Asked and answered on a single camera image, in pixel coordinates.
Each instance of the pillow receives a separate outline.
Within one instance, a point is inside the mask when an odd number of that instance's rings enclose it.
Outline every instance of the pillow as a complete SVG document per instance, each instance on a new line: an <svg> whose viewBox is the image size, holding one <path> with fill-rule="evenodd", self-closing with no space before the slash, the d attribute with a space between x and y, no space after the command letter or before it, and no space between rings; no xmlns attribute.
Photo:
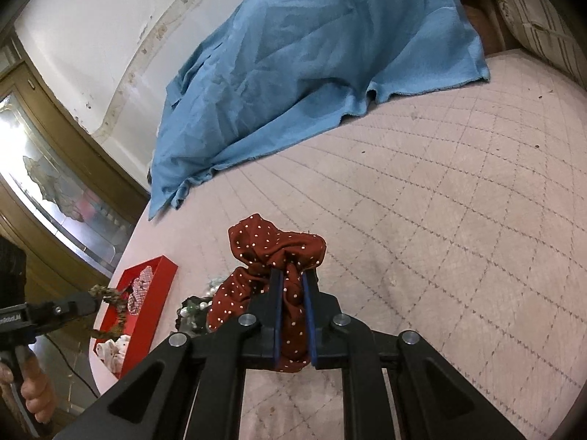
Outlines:
<svg viewBox="0 0 587 440"><path fill-rule="evenodd" d="M587 88L587 59L549 0L497 0L520 44Z"/></svg>

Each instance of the electrical cable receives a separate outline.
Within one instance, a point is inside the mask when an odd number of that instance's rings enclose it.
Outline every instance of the electrical cable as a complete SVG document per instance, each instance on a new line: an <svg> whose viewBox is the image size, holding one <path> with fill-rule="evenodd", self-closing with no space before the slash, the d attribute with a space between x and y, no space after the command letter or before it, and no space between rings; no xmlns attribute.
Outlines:
<svg viewBox="0 0 587 440"><path fill-rule="evenodd" d="M55 344L55 341L51 339L51 337L49 337L47 334L45 334L45 337L49 340L49 342L51 344L53 344L55 346L55 348L59 351L59 354L61 354L61 357L63 357L63 360L65 362L65 364L67 364L69 370L71 370L72 374L75 375L78 379L80 379L87 388L90 389L90 392L94 395L94 397L99 398L100 396L98 394L96 394L96 392L94 391L94 389L90 386L90 384L88 384L86 382L86 380L79 375L74 369L73 367L69 364L69 361L67 360L67 358L65 357L65 354L63 354L63 351L59 348L59 346L57 344Z"/></svg>

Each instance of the red tray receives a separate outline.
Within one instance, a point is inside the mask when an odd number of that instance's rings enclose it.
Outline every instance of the red tray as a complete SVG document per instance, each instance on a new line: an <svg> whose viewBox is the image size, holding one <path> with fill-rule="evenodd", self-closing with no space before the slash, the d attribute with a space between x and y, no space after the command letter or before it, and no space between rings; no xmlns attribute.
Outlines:
<svg viewBox="0 0 587 440"><path fill-rule="evenodd" d="M115 374L117 378L123 377L149 353L169 287L177 272L177 264L172 263L165 256L160 256L124 270L116 289L118 291L127 289L148 266L153 269L153 279L139 314L127 314L123 332L130 335L130 342L124 356L122 371L119 375ZM100 330L109 331L115 323L116 309L109 305Z"/></svg>

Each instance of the glass cabinet door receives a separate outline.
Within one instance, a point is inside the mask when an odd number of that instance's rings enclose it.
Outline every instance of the glass cabinet door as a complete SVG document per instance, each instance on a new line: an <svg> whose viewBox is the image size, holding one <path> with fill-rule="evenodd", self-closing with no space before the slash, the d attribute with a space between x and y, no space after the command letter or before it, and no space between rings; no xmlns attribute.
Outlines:
<svg viewBox="0 0 587 440"><path fill-rule="evenodd" d="M0 101L0 173L53 235L90 266L112 276L134 226L58 157L16 92Z"/></svg>

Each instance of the wall stain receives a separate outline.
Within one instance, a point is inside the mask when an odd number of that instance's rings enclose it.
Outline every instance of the wall stain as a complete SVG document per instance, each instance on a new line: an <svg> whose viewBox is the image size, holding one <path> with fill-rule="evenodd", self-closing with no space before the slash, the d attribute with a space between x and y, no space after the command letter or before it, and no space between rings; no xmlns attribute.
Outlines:
<svg viewBox="0 0 587 440"><path fill-rule="evenodd" d="M141 33L139 34L139 43L140 41L143 39L143 36L145 36L145 32L147 31L147 25L145 25L143 27L143 29L141 30Z"/></svg>
<svg viewBox="0 0 587 440"><path fill-rule="evenodd" d="M159 28L157 28L157 33L156 33L157 39L162 40L163 35L165 35L166 32L167 32L167 25L165 25L165 24L160 25Z"/></svg>

